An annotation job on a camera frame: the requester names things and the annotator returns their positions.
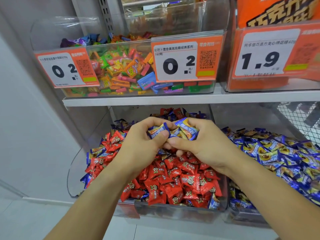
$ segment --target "white metal shelf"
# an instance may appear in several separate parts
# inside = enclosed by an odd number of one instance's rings
[[[142,0],[142,1],[122,3],[122,6],[126,8],[126,7],[132,7],[132,6],[144,6],[144,5],[150,5],[150,4],[174,2],[174,1],[179,1],[179,0]]]
[[[263,102],[319,101],[320,90],[228,93],[216,84],[213,93],[162,96],[86,97],[65,98],[66,107],[122,106],[122,105],[178,105],[178,104],[223,104]]]

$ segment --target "qr code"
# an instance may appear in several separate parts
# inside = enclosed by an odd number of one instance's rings
[[[213,68],[216,63],[216,50],[202,50],[200,51],[200,69]]]
[[[92,66],[88,60],[76,60],[76,62],[80,68],[80,73],[83,74],[83,76],[94,76]]]
[[[315,44],[305,44],[303,47],[298,48],[295,53],[294,59],[291,64],[309,64],[310,60],[314,57],[315,52],[318,50],[319,46]]]

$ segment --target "floor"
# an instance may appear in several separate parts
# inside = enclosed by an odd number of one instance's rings
[[[67,206],[44,205],[0,199],[0,239],[41,240],[68,211]],[[104,240],[274,240],[273,230],[225,224],[199,224],[185,221],[113,217]]]

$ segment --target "left hand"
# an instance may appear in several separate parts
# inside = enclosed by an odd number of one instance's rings
[[[131,126],[122,143],[121,150],[112,161],[128,169],[128,173],[132,177],[130,180],[137,177],[144,168],[152,163],[158,149],[162,148],[168,139],[169,132],[167,130],[160,132],[152,140],[146,133],[151,126],[160,126],[164,122],[167,123],[170,130],[176,128],[174,123],[156,117],[148,117]]]

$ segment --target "orange packaging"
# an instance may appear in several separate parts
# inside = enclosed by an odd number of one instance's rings
[[[320,19],[319,0],[238,0],[238,27]]]

